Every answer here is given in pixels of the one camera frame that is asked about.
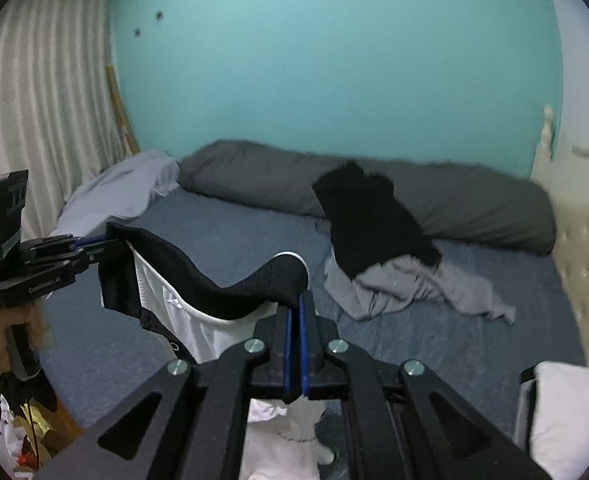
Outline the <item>cardboard box clutter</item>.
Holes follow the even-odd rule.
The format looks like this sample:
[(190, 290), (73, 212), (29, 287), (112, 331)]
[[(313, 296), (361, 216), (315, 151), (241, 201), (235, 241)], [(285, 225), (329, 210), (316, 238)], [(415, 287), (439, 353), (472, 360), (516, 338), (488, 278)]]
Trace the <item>cardboard box clutter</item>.
[(14, 410), (1, 396), (0, 409), (0, 464), (10, 479), (33, 479), (83, 433), (62, 405), (51, 411), (31, 400)]

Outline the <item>dark grey long pillow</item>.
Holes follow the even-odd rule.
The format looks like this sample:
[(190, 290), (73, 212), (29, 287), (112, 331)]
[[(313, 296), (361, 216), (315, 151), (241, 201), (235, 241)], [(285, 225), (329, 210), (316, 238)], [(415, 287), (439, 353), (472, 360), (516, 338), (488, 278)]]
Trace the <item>dark grey long pillow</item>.
[[(340, 156), (286, 151), (242, 140), (218, 140), (180, 162), (185, 190), (246, 206), (323, 217), (311, 188), (345, 164)], [(423, 232), (437, 238), (547, 256), (557, 224), (546, 191), (530, 180), (479, 165), (357, 159), (365, 174), (382, 174)]]

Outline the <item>black garment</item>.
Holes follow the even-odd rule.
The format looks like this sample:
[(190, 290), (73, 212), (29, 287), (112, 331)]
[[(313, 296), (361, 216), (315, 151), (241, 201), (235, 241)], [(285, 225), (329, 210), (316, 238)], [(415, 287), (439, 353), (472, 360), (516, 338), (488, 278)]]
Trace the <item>black garment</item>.
[(356, 162), (335, 168), (313, 183), (330, 222), (337, 265), (351, 280), (376, 264), (404, 256), (436, 268), (442, 255), (432, 238), (394, 196), (382, 174), (366, 174)]

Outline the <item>folded clothes stack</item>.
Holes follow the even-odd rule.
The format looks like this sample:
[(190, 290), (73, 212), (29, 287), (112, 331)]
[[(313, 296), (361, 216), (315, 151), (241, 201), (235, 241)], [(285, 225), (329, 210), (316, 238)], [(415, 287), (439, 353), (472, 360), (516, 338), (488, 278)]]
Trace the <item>folded clothes stack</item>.
[(552, 479), (589, 466), (589, 367), (544, 361), (520, 377), (513, 442)]

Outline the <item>beige curtain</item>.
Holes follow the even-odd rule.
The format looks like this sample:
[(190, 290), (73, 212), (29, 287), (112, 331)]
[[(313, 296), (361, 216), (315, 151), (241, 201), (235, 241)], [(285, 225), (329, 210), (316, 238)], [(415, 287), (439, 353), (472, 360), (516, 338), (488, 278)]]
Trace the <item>beige curtain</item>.
[(109, 0), (8, 0), (0, 11), (0, 174), (28, 170), (26, 237), (52, 232), (72, 193), (131, 153), (110, 47)]

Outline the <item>light grey blanket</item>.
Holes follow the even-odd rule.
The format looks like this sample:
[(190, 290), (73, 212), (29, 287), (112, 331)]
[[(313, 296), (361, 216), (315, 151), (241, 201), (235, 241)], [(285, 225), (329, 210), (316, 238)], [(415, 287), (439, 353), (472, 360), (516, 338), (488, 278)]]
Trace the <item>light grey blanket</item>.
[(79, 186), (63, 207), (51, 236), (98, 233), (112, 219), (132, 220), (178, 188), (180, 165), (160, 150), (138, 153)]

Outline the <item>grey knit sweater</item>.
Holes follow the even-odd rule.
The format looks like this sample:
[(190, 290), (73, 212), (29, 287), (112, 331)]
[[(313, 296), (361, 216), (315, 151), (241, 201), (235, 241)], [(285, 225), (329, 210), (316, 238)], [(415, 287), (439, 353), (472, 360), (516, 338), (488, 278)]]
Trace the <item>grey knit sweater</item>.
[(446, 304), (460, 314), (512, 324), (517, 309), (503, 302), (487, 278), (442, 262), (435, 269), (404, 256), (349, 278), (334, 257), (325, 263), (326, 292), (351, 318), (369, 320), (401, 312), (415, 302)]

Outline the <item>blue patterned bed sheet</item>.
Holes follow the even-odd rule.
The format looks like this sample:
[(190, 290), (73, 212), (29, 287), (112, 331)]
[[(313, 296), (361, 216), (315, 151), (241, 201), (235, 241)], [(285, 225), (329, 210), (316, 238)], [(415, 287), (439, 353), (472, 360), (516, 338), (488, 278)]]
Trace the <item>blue patterned bed sheet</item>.
[[(385, 362), (423, 361), (505, 434), (513, 430), (523, 370), (543, 361), (585, 363), (570, 301), (548, 257), (439, 243), (445, 261), (491, 281), (517, 311), (513, 323), (465, 316), (433, 302), (356, 321), (323, 287), (331, 248), (323, 220), (178, 190), (152, 205), (136, 226), (179, 247), (221, 285), (245, 278), (277, 252), (297, 252), (311, 271), (317, 311), (337, 323), (343, 338)], [(95, 270), (53, 294), (45, 307), (54, 343), (42, 365), (82, 428), (112, 410), (168, 358), (156, 335), (101, 306)]]

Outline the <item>white black-collared polo shirt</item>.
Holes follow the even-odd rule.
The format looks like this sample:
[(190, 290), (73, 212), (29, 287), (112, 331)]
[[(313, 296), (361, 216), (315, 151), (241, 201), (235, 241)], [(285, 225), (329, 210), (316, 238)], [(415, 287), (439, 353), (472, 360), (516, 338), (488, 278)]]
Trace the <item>white black-collared polo shirt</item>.
[[(98, 264), (101, 304), (157, 333), (177, 358), (198, 364), (218, 359), (248, 340), (256, 324), (294, 307), (308, 288), (305, 260), (278, 252), (241, 281), (220, 286), (178, 247), (140, 228), (116, 222), (106, 229)], [(299, 396), (249, 405), (240, 476), (244, 479), (317, 479), (333, 461), (316, 436), (326, 404)]]

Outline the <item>wooden pole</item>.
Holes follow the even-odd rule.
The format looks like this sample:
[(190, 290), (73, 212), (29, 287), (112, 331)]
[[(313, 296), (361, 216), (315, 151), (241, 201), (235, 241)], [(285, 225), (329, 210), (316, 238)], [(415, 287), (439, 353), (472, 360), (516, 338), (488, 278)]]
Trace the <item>wooden pole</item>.
[(128, 151), (130, 151), (130, 153), (133, 155), (138, 154), (140, 152), (139, 146), (135, 139), (130, 121), (128, 120), (126, 114), (125, 106), (121, 99), (118, 78), (116, 78), (116, 69), (112, 64), (108, 64), (106, 67), (104, 67), (104, 69), (106, 70), (109, 94), (114, 116), (116, 116), (116, 125), (118, 126), (120, 133), (126, 142)]

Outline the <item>cream tufted headboard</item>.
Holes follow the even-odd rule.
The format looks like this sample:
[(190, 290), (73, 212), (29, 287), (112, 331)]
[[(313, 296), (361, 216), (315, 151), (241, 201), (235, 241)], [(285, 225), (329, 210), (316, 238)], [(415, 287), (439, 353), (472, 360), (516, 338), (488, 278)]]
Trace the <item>cream tufted headboard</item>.
[(575, 162), (566, 164), (556, 153), (555, 136), (555, 112), (546, 105), (531, 179), (551, 198), (557, 222), (553, 260), (571, 301), (589, 366), (589, 148), (574, 145)]

